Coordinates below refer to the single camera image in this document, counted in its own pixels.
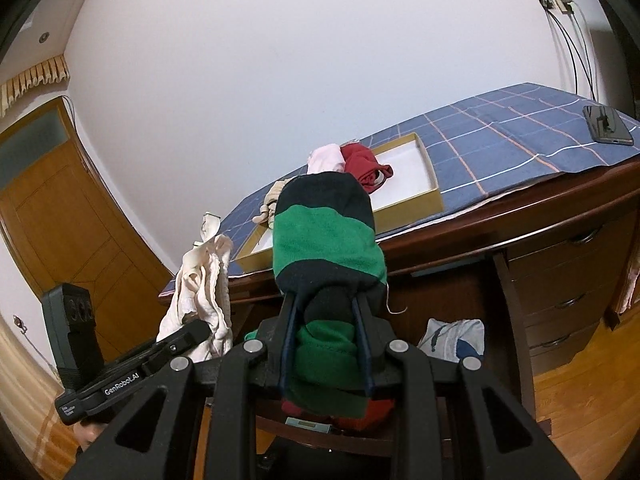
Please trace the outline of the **person's left hand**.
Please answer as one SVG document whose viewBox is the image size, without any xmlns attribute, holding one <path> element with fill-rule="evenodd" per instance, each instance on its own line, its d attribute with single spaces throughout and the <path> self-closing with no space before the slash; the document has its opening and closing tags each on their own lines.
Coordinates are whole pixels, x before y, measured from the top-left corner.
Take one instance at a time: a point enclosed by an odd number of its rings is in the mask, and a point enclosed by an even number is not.
<svg viewBox="0 0 640 480">
<path fill-rule="evenodd" d="M 73 433 L 78 448 L 80 448 L 82 452 L 85 452 L 102 434 L 106 427 L 107 424 L 100 424 L 99 422 L 76 422 L 73 426 Z"/>
</svg>

